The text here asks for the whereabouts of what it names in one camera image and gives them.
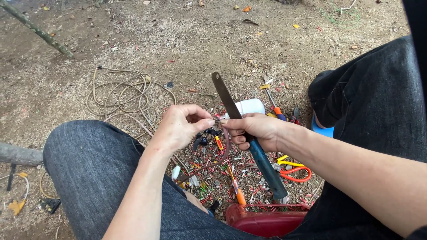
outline white plastic bottle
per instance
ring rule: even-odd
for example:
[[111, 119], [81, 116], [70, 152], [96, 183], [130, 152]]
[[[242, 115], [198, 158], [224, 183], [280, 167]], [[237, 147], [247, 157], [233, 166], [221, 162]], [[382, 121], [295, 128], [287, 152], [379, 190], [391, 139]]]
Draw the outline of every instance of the white plastic bottle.
[[[240, 112], [240, 115], [247, 114], [250, 112], [259, 112], [262, 114], [266, 113], [263, 102], [258, 98], [252, 98], [237, 102], [236, 106]], [[228, 113], [226, 113], [224, 116], [221, 116], [221, 119], [230, 119], [230, 117], [228, 116]]]

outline yellow screwdriver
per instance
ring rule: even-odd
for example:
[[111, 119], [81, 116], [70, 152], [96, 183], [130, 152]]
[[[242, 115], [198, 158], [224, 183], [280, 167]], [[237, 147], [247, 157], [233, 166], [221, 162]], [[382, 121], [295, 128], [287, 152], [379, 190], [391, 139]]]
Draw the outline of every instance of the yellow screwdriver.
[[230, 165], [228, 165], [228, 170], [231, 174], [231, 183], [233, 184], [234, 191], [236, 192], [237, 201], [239, 202], [239, 204], [246, 205], [245, 196], [243, 195], [242, 190], [240, 189], [239, 185], [237, 184], [237, 180], [233, 176]]

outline dirt ground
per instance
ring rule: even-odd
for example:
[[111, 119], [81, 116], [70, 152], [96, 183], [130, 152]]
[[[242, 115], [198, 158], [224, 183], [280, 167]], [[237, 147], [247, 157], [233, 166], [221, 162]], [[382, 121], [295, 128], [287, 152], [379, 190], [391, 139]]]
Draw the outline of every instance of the dirt ground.
[[[142, 0], [111, 0], [100, 8], [95, 8], [90, 1], [10, 2], [27, 12], [43, 29], [56, 33], [54, 38], [66, 43], [75, 58], [63, 57], [0, 10], [3, 84], [0, 141], [42, 150], [49, 132], [61, 123], [76, 119], [103, 120], [85, 105], [93, 76], [86, 68], [101, 65], [146, 72], [161, 85], [173, 81], [174, 87], [170, 90], [178, 103], [195, 103], [212, 113], [220, 113], [223, 109], [218, 97], [204, 95], [215, 95], [210, 79], [212, 72], [221, 73], [236, 101], [257, 97], [265, 103], [268, 112], [272, 112], [271, 103], [259, 86], [264, 76], [274, 78], [271, 93], [276, 104], [284, 112], [291, 112], [298, 106], [302, 125], [309, 127], [312, 115], [306, 92], [319, 72], [337, 68], [375, 47], [409, 34], [399, 0], [383, 0], [379, 4], [375, 0], [357, 0], [352, 10], [344, 11], [342, 16], [334, 12], [334, 6], [348, 7], [352, 1], [304, 0], [281, 4], [274, 0], [203, 0], [204, 7], [199, 6], [198, 1], [190, 2], [153, 0], [144, 5]], [[43, 10], [41, 4], [50, 10]], [[252, 9], [242, 12], [246, 6]], [[242, 24], [243, 19], [250, 19], [259, 26]], [[124, 81], [130, 76], [100, 74], [96, 84]], [[188, 89], [198, 92], [187, 92]], [[152, 87], [148, 95], [152, 107], [146, 114], [151, 121], [157, 122], [173, 100], [158, 86]], [[95, 110], [102, 112], [102, 108], [97, 107]], [[147, 124], [138, 113], [134, 116]], [[111, 123], [134, 137], [143, 132], [137, 123], [125, 117], [112, 119]], [[139, 140], [146, 144], [148, 138]], [[202, 158], [216, 154], [215, 145], [209, 146], [212, 150], [202, 154]], [[195, 153], [186, 148], [177, 155], [191, 168], [190, 162], [200, 160], [198, 154], [201, 154], [200, 148]], [[238, 171], [245, 167], [238, 163], [247, 163], [251, 156], [232, 149], [231, 159], [236, 157], [244, 158], [233, 164], [249, 201], [259, 187], [260, 176], [249, 171], [241, 177]], [[10, 165], [0, 164], [0, 177], [8, 175], [9, 171]], [[0, 210], [0, 238], [53, 239], [57, 233], [58, 239], [73, 239], [62, 207], [53, 215], [37, 207], [38, 199], [43, 197], [38, 181], [44, 169], [18, 166], [17, 172], [21, 171], [29, 174], [30, 190], [28, 201], [18, 216], [13, 216], [7, 205], [11, 199], [23, 197], [25, 181], [15, 177], [11, 192], [3, 190], [7, 180], [0, 181], [0, 199], [4, 202], [4, 209]], [[233, 201], [228, 195], [228, 190], [232, 190], [229, 177], [222, 175], [218, 167], [215, 172], [198, 178], [209, 184], [212, 198], [222, 198], [216, 217], [224, 220], [225, 208]], [[221, 186], [216, 188], [215, 181], [220, 181]], [[306, 195], [313, 194], [321, 181], [314, 175], [306, 183], [287, 186], [289, 202], [301, 202], [300, 197], [308, 201], [311, 197]], [[44, 188], [55, 195], [49, 178], [45, 179]], [[256, 194], [254, 203], [268, 198], [266, 194]]]

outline denim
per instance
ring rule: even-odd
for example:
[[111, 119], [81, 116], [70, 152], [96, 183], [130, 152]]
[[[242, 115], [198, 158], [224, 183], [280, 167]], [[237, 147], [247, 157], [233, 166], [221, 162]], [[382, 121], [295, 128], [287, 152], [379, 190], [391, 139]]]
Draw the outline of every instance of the denim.
[[[335, 126], [334, 138], [425, 162], [426, 114], [411, 37], [394, 40], [336, 70], [320, 73], [308, 95], [320, 123]], [[44, 165], [77, 239], [103, 237], [143, 150], [127, 133], [96, 120], [64, 123], [49, 135]], [[398, 189], [396, 197], [401, 197]], [[198, 209], [167, 176], [161, 209], [161, 239], [263, 239]], [[326, 182], [302, 224], [280, 239], [401, 237]]]

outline white wire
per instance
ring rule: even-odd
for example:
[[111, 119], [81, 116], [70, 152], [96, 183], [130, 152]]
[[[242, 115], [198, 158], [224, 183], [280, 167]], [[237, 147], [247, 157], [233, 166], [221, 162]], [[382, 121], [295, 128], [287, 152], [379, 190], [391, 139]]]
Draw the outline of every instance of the white wire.
[[[0, 178], [0, 180], [1, 179], [4, 179], [4, 178], [7, 178], [7, 177], [9, 177], [10, 176], [10, 174], [9, 175], [7, 175], [7, 176], [4, 176], [4, 177], [1, 177]], [[24, 200], [26, 200], [27, 199], [27, 197], [28, 197], [28, 191], [29, 191], [29, 181], [28, 181], [28, 178], [26, 178], [26, 177], [24, 177], [25, 178], [25, 181], [27, 182], [27, 193], [25, 194], [25, 197], [24, 197]]]

